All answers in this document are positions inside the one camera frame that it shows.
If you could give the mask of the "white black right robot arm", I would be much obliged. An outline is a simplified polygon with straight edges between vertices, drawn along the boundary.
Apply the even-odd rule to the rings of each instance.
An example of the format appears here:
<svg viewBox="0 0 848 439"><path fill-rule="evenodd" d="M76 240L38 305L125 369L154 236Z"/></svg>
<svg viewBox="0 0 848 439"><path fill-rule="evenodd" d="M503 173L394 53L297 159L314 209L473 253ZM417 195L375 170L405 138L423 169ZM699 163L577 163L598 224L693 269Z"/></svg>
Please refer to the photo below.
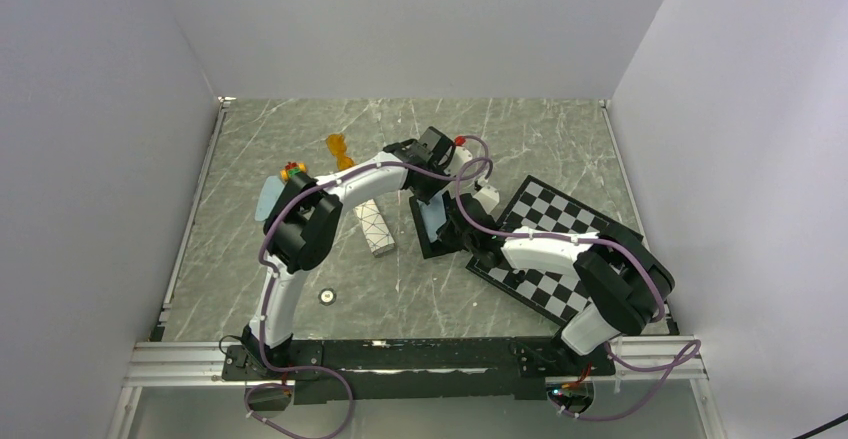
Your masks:
<svg viewBox="0 0 848 439"><path fill-rule="evenodd" d="M562 328L551 349L554 366L564 374L578 373L609 340L638 335L665 318L674 279L620 225L582 234L528 227L497 230L481 222L487 215L469 194L454 198L445 209L448 226L464 248L487 266L574 276L585 288L589 306Z"/></svg>

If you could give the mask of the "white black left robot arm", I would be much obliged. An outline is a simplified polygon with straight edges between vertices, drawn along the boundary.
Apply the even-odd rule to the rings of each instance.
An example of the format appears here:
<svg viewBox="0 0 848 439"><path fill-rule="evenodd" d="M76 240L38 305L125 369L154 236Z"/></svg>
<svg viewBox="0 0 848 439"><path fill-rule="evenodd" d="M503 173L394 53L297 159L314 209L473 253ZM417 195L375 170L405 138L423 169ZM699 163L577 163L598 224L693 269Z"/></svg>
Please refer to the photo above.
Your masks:
<svg viewBox="0 0 848 439"><path fill-rule="evenodd" d="M427 201L451 179L454 140L430 127L418 139L385 146L371 159L330 175L300 171L288 179L265 223L259 262L266 268L257 310L241 343L264 379L288 364L294 313L306 279L330 254L343 216L369 200L408 190Z"/></svg>

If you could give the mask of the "light blue cleaning cloth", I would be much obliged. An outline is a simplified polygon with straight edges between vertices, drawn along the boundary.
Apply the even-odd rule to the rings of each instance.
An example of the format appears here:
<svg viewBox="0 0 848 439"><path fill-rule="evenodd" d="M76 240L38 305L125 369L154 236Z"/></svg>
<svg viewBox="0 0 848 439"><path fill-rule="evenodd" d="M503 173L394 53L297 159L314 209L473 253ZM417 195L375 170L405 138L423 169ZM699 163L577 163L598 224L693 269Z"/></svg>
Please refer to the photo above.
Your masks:
<svg viewBox="0 0 848 439"><path fill-rule="evenodd" d="M271 215L271 212L284 189L284 182L280 175L268 176L260 191L254 220L264 222Z"/></svg>

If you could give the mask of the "black glasses case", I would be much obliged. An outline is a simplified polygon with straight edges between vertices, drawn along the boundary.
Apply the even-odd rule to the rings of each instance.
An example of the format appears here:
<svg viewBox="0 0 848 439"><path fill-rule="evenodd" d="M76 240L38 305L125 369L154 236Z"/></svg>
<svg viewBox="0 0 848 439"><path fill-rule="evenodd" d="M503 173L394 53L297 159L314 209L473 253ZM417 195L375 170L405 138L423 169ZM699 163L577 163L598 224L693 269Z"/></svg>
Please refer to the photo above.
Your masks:
<svg viewBox="0 0 848 439"><path fill-rule="evenodd" d="M409 198L410 212L424 259L465 250L461 235L449 218L452 203L453 198L448 192L434 196L428 203L415 197Z"/></svg>

